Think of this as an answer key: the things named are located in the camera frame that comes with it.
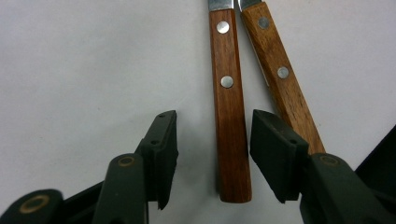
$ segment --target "white surface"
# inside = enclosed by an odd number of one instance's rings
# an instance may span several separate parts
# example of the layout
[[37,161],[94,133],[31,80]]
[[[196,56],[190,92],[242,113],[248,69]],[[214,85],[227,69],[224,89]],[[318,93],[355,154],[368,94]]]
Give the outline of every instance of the white surface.
[[[353,169],[396,123],[396,2],[268,1],[329,153]],[[177,111],[171,200],[150,223],[302,223],[250,163],[253,200],[219,201],[206,1],[0,2],[0,212],[103,180],[154,117]],[[239,15],[247,134],[273,111]]]

